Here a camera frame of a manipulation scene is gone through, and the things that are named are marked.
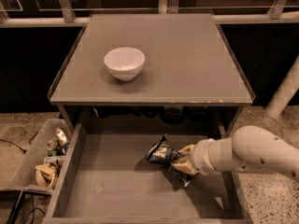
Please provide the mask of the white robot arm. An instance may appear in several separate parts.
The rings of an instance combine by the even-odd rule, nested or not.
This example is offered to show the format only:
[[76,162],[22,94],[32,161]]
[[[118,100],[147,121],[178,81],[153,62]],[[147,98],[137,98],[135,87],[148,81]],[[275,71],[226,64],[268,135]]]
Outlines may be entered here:
[[239,128],[229,138],[201,140],[180,152],[183,157],[172,166],[189,175],[272,171],[299,181],[299,149],[257,126]]

